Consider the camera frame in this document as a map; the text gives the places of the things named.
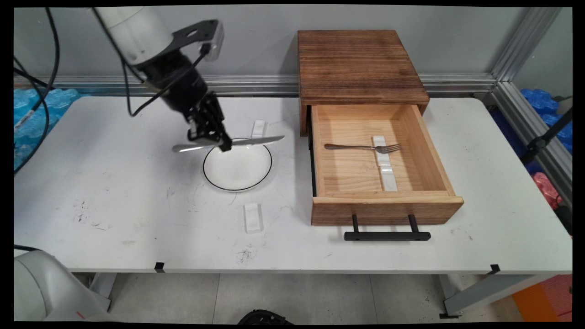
white plate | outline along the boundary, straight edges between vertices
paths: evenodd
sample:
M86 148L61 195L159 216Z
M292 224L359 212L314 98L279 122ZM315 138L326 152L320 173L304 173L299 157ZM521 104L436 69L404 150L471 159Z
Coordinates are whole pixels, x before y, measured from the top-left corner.
M256 187L271 167L272 155L264 145L233 146L227 152L213 148L203 161L203 174L215 187L240 192Z

white holder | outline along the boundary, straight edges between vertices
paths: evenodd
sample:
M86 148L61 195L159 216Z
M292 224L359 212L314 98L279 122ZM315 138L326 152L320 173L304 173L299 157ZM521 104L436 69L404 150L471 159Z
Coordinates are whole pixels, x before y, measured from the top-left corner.
M386 139L384 136L372 136L372 142L374 147L386 146ZM384 191L398 191L396 185L396 177L394 177L394 171L392 170L392 164L390 163L390 155L376 153L376 163L380 169L380 177L382 178L382 188Z
M262 215L258 203L249 203L244 205L244 216L246 221L246 233L260 233L264 229L262 225Z
M252 128L252 138L264 137L264 130L266 129L266 121L256 120L254 121L254 127Z

plate black rim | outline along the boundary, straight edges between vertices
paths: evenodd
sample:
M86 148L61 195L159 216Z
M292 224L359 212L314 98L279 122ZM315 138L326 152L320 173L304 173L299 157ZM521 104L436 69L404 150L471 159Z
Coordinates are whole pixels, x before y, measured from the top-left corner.
M250 138L244 138L244 137L241 137L241 138L232 138L232 141L234 141L234 140L236 140L236 139L250 139ZM251 189L252 187L254 187L254 186L256 186L256 185L258 185L258 184L262 183L262 181L263 181L263 180L264 180L266 177L268 177L268 174L270 173L270 170L272 169L272 153L270 153L270 149L268 149L268 148L266 147L266 145L262 145L262 146L264 146L264 148L266 149L266 151L268 151L268 155L270 156L270 167L268 167L268 171L266 172L266 175L264 175L264 177L262 177L262 179L261 179L261 180L259 180L259 181L258 181L258 183L254 184L254 185L251 185L251 186L249 186L249 187L244 187L243 189L237 189L237 190L230 190L230 189L225 189L225 188L223 188L223 187L219 187L219 186L217 186L217 185L213 184L213 182L212 182L212 181L209 179L209 177L207 177L207 173L205 172L205 162L207 161L207 157L209 156L209 154L211 153L211 151L213 151L215 148L217 148L217 146L216 146L215 148L212 148L211 150L209 150L209 152L207 152L207 154L205 155L205 159L203 160L203 176L205 176L205 179L207 179L207 181L208 181L208 182L209 182L211 185L213 185L213 186L217 187L217 188L218 188L218 189L220 189L220 190L224 190L224 191L230 191L230 192L237 192L237 191L243 191L243 190L248 190L248 189Z

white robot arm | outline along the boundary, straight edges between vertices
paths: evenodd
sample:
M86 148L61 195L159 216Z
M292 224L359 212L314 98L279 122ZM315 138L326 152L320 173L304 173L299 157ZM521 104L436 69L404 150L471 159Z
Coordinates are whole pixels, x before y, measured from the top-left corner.
M219 142L229 150L231 138L223 127L223 113L214 92L208 91L195 65L201 58L214 61L223 43L220 21L203 20L170 33L149 7L93 8L110 41L130 70L143 72L146 85L157 91L169 107L181 112L189 124L188 140ZM199 44L200 58L192 63L181 48Z

white table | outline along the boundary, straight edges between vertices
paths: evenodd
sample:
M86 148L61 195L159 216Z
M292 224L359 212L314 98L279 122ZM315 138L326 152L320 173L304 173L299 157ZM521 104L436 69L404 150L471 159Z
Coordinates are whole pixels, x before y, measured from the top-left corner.
M145 100L132 98L133 108ZM123 97L85 97L15 177L14 243L43 249L75 272L154 272L163 262L165 272L448 275L485 274L497 264L492 277L516 277L495 288L508 294L572 273L571 238L478 100L434 98L425 112L465 201L445 225L420 225L432 235L426 242L350 242L343 233L352 227L312 227L311 165L308 139L298 133L298 99L220 103L232 138L249 137L255 119L267 121L266 136L286 136L268 145L273 167L257 188L221 191L202 174L207 150L172 153L188 126L162 101L130 118ZM261 205L262 233L245 233L246 203ZM486 286L492 291L494 283ZM464 307L450 308L457 298L446 301L448 313L470 306L471 297L489 300L467 291L453 297Z

